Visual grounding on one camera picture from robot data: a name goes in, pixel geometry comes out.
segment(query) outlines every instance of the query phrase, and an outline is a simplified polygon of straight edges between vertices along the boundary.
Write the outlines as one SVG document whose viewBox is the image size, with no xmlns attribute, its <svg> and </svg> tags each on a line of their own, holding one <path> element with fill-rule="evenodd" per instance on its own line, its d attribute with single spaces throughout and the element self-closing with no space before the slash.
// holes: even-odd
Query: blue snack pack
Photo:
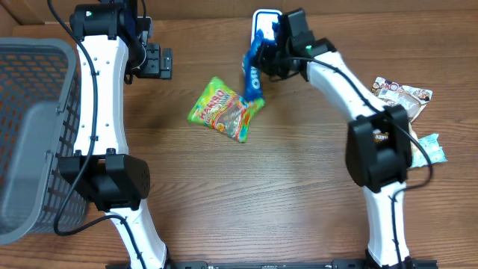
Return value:
<svg viewBox="0 0 478 269">
<path fill-rule="evenodd" d="M 244 99 L 247 102 L 262 98 L 261 72 L 251 65 L 251 60 L 254 58 L 262 40 L 264 40 L 264 33 L 258 30 L 255 33 L 254 40 L 251 43 L 251 49 L 246 53 L 243 59 L 244 65 Z"/>
<path fill-rule="evenodd" d="M 423 137 L 418 140 L 418 143 L 420 143 L 423 149 L 425 149 L 425 152 L 430 157 L 430 161 L 432 161 L 432 164 L 447 161 L 447 159 L 445 158 L 443 147 L 438 144 L 438 134 L 431 134 L 427 137 Z M 415 150 L 412 153 L 412 165 L 410 168 L 424 167 L 426 165 L 427 162 L 423 154 L 421 154 L 420 151 Z"/>
</svg>

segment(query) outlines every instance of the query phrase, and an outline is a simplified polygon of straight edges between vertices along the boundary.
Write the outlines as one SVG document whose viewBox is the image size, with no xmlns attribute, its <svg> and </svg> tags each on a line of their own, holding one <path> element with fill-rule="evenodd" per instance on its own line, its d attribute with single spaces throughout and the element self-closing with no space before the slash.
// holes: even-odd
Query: food package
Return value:
<svg viewBox="0 0 478 269">
<path fill-rule="evenodd" d="M 255 57 L 259 47 L 261 46 L 264 34 L 262 30 L 255 33 L 255 38 L 251 43 L 251 49 L 244 55 L 243 71 L 244 71 L 244 99 L 248 102 L 254 101 L 262 96 L 261 71 L 252 66 L 252 59 Z"/>
<path fill-rule="evenodd" d="M 401 85 L 380 77 L 376 78 L 370 91 L 387 105 L 402 105 L 409 115 L 410 122 L 418 117 L 433 94 L 431 90 Z"/>
<path fill-rule="evenodd" d="M 425 152 L 432 161 L 432 164 L 447 161 L 443 147 L 438 144 L 438 134 L 431 134 L 418 140 L 418 143 L 425 149 Z M 412 151 L 412 165 L 413 167 L 424 167 L 427 165 L 425 157 L 420 150 Z"/>
<path fill-rule="evenodd" d="M 212 78 L 193 109 L 187 116 L 191 123 L 226 133 L 243 143 L 247 139 L 249 122 L 255 113 L 264 107 L 264 100 L 258 98 L 246 102 L 242 96 L 229 89 L 219 78 Z"/>
</svg>

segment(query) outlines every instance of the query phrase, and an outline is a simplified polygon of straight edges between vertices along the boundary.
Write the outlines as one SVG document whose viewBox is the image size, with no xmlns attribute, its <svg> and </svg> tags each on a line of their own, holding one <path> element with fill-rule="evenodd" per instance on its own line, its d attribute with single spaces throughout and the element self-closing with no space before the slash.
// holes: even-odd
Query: candy bag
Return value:
<svg viewBox="0 0 478 269">
<path fill-rule="evenodd" d="M 241 143 L 246 142 L 249 122 L 264 106 L 262 98 L 246 102 L 219 78 L 212 78 L 197 100 L 187 119 L 226 133 Z"/>
</svg>

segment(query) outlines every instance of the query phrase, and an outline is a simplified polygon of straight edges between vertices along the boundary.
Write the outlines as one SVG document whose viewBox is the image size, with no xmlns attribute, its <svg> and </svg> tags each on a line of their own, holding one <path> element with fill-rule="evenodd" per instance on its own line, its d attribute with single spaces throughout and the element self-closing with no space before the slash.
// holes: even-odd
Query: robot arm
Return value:
<svg viewBox="0 0 478 269">
<path fill-rule="evenodd" d="M 367 264 L 371 268 L 388 268 L 410 260 L 403 227 L 403 193 L 397 195 L 394 203 L 401 261 L 398 261 L 394 242 L 391 197 L 406 186 L 411 146 L 408 138 L 385 120 L 392 118 L 402 129 L 408 130 L 405 110 L 401 106 L 387 107 L 350 72 L 327 39 L 316 41 L 308 29 L 303 10 L 281 15 L 279 24 L 273 27 L 275 42 L 263 42 L 252 65 L 281 78 L 287 78 L 291 71 L 300 72 L 348 123 L 347 169 L 354 182 L 363 188 L 370 226 Z M 389 139 L 375 143 L 373 135 L 377 132 L 388 133 Z"/>
<path fill-rule="evenodd" d="M 377 110 L 383 111 L 385 103 L 375 97 L 347 68 L 339 52 L 326 52 L 318 55 L 315 60 L 322 61 L 339 68 L 357 86 Z M 369 117 L 376 112 L 365 106 L 363 101 L 345 79 L 333 70 L 323 67 L 314 62 L 307 63 L 307 78 L 312 86 L 319 89 L 331 105 L 337 108 L 347 122 L 357 117 Z M 382 187 L 379 193 L 372 192 L 369 188 L 363 187 L 365 202 L 367 204 L 368 223 L 370 228 L 370 240 L 368 243 L 368 254 L 378 264 L 392 266 L 398 263 L 395 250 L 394 236 L 391 223 L 391 200 L 390 197 L 406 186 L 406 183 L 394 182 Z M 405 243 L 403 230 L 403 193 L 397 197 L 395 203 L 395 214 L 397 219 L 397 235 L 402 254 L 402 262 L 409 256 L 409 249 Z"/>
<path fill-rule="evenodd" d="M 138 253 L 125 225 L 111 218 L 131 260 L 129 265 L 115 268 L 158 269 L 166 267 L 167 248 L 155 230 L 146 202 L 150 187 L 148 165 L 128 155 L 123 124 L 123 81 L 132 83 L 133 75 L 171 79 L 172 52 L 164 49 L 161 57 L 159 45 L 148 43 L 152 20 L 134 18 L 136 5 L 135 0 L 83 4 L 76 7 L 70 18 L 73 33 L 93 60 L 100 104 L 93 155 L 76 191 L 94 202 L 98 210 L 120 216 L 128 224 Z M 79 47 L 78 53 L 81 116 L 75 156 L 61 158 L 58 164 L 61 175 L 70 184 L 85 162 L 93 117 L 92 72 Z"/>
</svg>

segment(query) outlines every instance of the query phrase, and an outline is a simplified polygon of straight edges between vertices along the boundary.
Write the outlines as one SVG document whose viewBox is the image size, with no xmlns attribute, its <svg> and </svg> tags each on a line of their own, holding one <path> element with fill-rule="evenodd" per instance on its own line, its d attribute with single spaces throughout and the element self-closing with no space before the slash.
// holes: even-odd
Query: mesh basket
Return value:
<svg viewBox="0 0 478 269">
<path fill-rule="evenodd" d="M 70 185 L 58 158 L 73 155 L 80 120 L 76 55 L 61 40 L 0 38 L 0 244 L 53 232 Z M 60 229 L 84 222 L 74 193 Z"/>
</svg>

